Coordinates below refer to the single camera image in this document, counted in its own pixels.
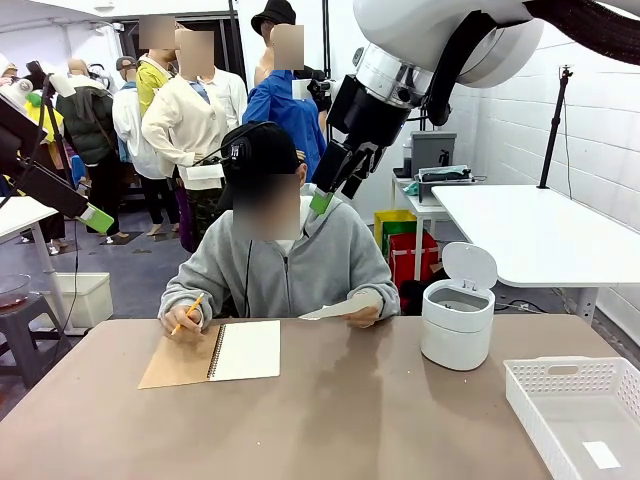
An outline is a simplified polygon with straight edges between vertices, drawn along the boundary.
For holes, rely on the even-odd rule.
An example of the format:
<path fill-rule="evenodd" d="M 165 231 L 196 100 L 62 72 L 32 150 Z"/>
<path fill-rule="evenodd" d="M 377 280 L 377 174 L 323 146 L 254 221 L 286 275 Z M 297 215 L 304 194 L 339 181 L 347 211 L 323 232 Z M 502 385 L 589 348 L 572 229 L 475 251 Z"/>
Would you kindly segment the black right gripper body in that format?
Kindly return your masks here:
<path fill-rule="evenodd" d="M 327 117 L 331 143 L 359 148 L 363 144 L 391 146 L 412 110 L 425 96 L 424 73 L 402 73 L 392 80 L 391 96 L 381 98 L 346 75 Z"/>

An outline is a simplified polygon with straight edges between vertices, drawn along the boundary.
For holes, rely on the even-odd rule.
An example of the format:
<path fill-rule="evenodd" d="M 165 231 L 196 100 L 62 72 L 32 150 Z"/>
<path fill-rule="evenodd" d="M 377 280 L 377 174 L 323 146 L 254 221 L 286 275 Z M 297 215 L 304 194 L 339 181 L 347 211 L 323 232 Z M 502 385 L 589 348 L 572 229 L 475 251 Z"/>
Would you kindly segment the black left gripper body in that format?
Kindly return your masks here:
<path fill-rule="evenodd" d="M 32 161 L 46 131 L 1 95 L 1 172 L 20 172 Z"/>

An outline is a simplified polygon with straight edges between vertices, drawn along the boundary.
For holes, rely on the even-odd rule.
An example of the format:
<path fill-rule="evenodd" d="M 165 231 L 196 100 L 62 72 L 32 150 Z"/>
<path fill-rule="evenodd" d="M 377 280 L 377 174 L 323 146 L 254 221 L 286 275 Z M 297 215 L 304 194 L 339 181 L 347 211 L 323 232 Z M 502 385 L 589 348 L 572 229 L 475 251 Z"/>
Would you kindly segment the person's left hand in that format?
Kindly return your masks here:
<path fill-rule="evenodd" d="M 376 306 L 367 306 L 345 316 L 346 322 L 355 328 L 369 328 L 374 325 L 380 316 L 380 309 Z"/>

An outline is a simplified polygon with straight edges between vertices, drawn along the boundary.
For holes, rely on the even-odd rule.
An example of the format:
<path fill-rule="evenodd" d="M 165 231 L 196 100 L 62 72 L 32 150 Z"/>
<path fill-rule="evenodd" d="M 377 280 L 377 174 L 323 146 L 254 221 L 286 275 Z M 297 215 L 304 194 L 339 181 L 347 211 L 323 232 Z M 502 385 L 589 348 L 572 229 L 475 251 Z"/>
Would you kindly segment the person's right hand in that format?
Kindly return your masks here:
<path fill-rule="evenodd" d="M 166 336 L 177 342 L 199 341 L 202 337 L 202 315 L 197 307 L 177 305 L 160 316 Z"/>

